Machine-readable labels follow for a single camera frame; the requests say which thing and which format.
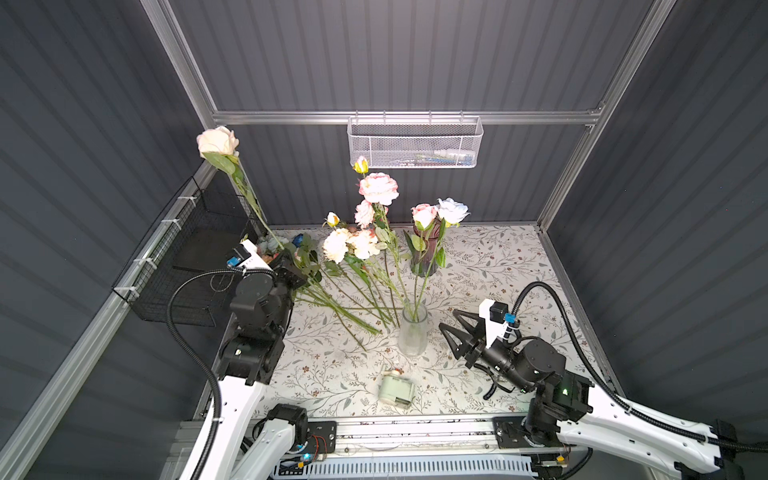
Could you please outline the clear frosted glass vase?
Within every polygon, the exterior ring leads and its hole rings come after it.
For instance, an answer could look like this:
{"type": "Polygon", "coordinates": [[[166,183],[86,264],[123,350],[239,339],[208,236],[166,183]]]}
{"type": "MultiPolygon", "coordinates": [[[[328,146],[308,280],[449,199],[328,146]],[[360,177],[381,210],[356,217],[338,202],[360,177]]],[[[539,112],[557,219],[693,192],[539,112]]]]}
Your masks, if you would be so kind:
{"type": "Polygon", "coordinates": [[[408,357],[417,357],[428,345],[429,315],[423,302],[406,303],[402,310],[398,347],[408,357]]]}

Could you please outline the pink peony flower spray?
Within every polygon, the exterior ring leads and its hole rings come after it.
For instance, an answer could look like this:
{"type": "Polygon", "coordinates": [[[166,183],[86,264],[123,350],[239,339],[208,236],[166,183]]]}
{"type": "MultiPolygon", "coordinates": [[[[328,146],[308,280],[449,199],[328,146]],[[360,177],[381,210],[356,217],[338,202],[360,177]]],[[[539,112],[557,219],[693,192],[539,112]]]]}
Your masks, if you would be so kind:
{"type": "Polygon", "coordinates": [[[401,254],[399,237],[389,221],[389,207],[399,197],[398,183],[388,174],[371,172],[369,161],[365,156],[359,156],[353,162],[354,171],[361,176],[358,192],[363,201],[356,207],[355,222],[362,229],[372,229],[377,239],[377,245],[384,245],[384,273],[382,283],[386,283],[391,295],[400,298],[404,315],[416,319],[417,306],[405,287],[402,278],[401,254]]]}

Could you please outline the white blue rose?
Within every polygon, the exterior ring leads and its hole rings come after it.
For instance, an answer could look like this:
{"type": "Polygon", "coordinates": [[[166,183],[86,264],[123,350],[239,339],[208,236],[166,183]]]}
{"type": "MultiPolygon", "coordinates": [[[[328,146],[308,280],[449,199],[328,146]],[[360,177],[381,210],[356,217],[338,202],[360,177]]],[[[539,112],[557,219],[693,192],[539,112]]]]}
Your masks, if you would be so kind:
{"type": "MultiPolygon", "coordinates": [[[[438,199],[436,205],[420,204],[414,208],[413,212],[415,225],[417,225],[420,230],[428,228],[435,219],[440,220],[440,239],[435,260],[438,263],[438,268],[444,268],[447,265],[447,254],[445,253],[444,248],[444,240],[447,230],[451,227],[458,227],[460,223],[470,215],[468,206],[464,203],[455,201],[452,198],[447,198],[445,200],[438,199]]],[[[419,294],[417,295],[417,303],[422,302],[428,282],[429,277],[424,278],[419,294]]]]}

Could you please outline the pink rose stem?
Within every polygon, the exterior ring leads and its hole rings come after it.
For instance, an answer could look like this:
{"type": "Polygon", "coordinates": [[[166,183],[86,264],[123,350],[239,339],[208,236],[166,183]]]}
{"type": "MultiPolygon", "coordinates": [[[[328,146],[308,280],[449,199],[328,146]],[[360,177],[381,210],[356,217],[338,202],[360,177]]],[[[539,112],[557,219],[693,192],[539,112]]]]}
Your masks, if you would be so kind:
{"type": "Polygon", "coordinates": [[[418,309],[421,304],[428,277],[440,267],[446,266],[446,254],[441,245],[444,235],[443,221],[438,215],[438,207],[430,204],[419,204],[411,209],[413,217],[413,232],[407,237],[411,250],[411,267],[414,275],[423,277],[422,286],[417,290],[418,280],[414,281],[414,296],[407,312],[414,321],[419,320],[418,309]]]}

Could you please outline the cream rose stem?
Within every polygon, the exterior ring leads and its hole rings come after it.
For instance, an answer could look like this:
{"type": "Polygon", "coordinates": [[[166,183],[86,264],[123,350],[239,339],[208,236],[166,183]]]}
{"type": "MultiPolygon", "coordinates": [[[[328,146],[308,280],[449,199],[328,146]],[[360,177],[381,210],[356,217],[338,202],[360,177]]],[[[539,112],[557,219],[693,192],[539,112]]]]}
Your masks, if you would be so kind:
{"type": "Polygon", "coordinates": [[[206,129],[196,137],[196,144],[200,156],[229,177],[270,239],[276,243],[277,249],[282,251],[284,244],[268,226],[254,190],[246,178],[237,150],[240,141],[234,131],[225,126],[206,129]]]}

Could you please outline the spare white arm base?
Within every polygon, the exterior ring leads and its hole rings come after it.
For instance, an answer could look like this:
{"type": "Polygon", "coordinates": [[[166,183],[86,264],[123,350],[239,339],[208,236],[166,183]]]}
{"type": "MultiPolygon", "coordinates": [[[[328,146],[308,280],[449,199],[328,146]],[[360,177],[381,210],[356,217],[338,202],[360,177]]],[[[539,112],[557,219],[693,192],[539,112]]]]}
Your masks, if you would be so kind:
{"type": "Polygon", "coordinates": [[[304,449],[307,438],[307,411],[298,406],[278,404],[268,412],[259,436],[230,478],[268,479],[283,456],[304,449]]]}

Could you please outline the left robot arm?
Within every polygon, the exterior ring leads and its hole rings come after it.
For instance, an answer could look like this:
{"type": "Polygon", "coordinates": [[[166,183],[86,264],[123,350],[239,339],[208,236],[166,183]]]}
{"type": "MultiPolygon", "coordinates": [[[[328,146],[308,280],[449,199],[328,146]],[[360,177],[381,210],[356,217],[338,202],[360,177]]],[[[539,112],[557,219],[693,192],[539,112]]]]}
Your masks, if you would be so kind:
{"type": "Polygon", "coordinates": [[[259,435],[241,452],[251,417],[284,351],[293,310],[293,292],[307,277],[291,255],[270,263],[254,256],[239,264],[244,274],[230,303],[235,332],[206,370],[211,407],[181,477],[183,479],[266,479],[281,457],[306,443],[307,414],[278,405],[268,412],[259,435]]]}

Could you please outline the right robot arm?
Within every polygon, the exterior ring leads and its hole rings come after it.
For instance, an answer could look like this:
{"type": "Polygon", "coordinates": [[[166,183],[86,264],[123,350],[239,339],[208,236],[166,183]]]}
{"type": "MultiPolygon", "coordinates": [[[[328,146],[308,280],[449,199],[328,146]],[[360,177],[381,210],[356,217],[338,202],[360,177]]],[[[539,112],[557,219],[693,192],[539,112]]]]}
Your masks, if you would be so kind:
{"type": "Polygon", "coordinates": [[[507,343],[491,319],[461,310],[453,315],[457,326],[439,326],[452,355],[531,394],[517,428],[528,443],[587,447],[674,479],[744,478],[734,453],[718,446],[717,428],[613,399],[596,381],[567,370],[565,356],[542,338],[507,343]]]}

